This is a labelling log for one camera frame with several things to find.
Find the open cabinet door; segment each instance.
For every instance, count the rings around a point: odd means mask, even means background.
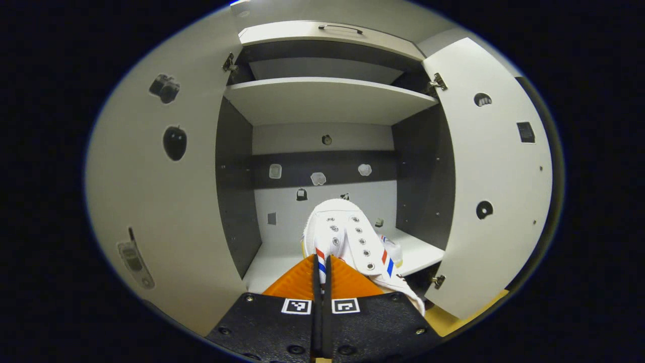
[[[436,274],[445,280],[426,297],[468,318],[511,282],[540,237],[551,200],[550,148],[522,87],[471,39],[423,66],[447,86],[437,93],[455,155],[455,209]]]
[[[201,336],[246,291],[215,186],[215,132],[230,74],[222,65],[241,48],[228,7],[159,45],[110,95],[86,159],[87,207],[106,259],[139,298]],[[172,102],[149,91],[160,74],[179,84]],[[164,151],[168,127],[185,132],[177,161]],[[121,258],[129,227],[152,282],[142,284]]]

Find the drawer handle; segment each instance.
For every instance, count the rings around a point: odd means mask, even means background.
[[[328,24],[325,24],[325,25],[319,25],[319,26],[318,26],[318,29],[325,29],[325,27],[326,27],[326,26],[335,26],[335,27],[337,27],[337,28],[347,28],[347,29],[352,29],[352,30],[356,30],[356,32],[357,32],[358,34],[362,34],[362,30],[361,30],[361,29],[350,28],[350,27],[348,27],[348,26],[342,26],[342,25],[328,25]]]

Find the black background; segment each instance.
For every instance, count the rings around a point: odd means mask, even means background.
[[[432,7],[513,59],[551,106],[567,158],[561,228],[511,302],[419,362],[634,361],[640,351],[625,343],[642,335],[634,323],[643,320],[628,307],[642,302],[642,293],[632,273],[637,261],[626,257],[643,241],[642,227],[631,224],[639,215],[630,210],[642,189],[631,177],[640,166],[631,141],[642,131],[630,126],[638,121],[633,109],[612,96],[637,95],[637,73],[627,67],[638,53],[639,41],[630,39],[638,33],[630,19],[637,9],[616,1],[523,3]],[[151,48],[217,5],[2,7],[10,68],[2,88],[9,188],[0,360],[226,360],[149,312],[112,274],[88,226],[81,179],[88,135],[116,83]]]

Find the yellow floor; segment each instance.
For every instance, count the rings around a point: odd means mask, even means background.
[[[433,306],[426,311],[425,318],[426,321],[430,324],[432,329],[434,329],[437,334],[442,337],[454,332],[460,327],[468,324],[474,318],[478,317],[481,313],[488,310],[489,307],[493,306],[499,299],[503,298],[508,294],[508,290],[502,290],[488,305],[482,307],[478,312],[472,314],[472,316],[467,319],[460,319],[456,316],[453,316],[446,312],[444,309],[441,309],[439,306]]]

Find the white sneaker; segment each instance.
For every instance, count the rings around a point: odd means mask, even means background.
[[[354,203],[331,199],[313,209],[301,239],[303,255],[317,254],[321,284],[326,281],[325,260],[334,255],[367,276],[375,284],[405,294],[421,315],[423,301],[400,276],[396,260],[401,261],[401,247],[381,240],[365,214]]]

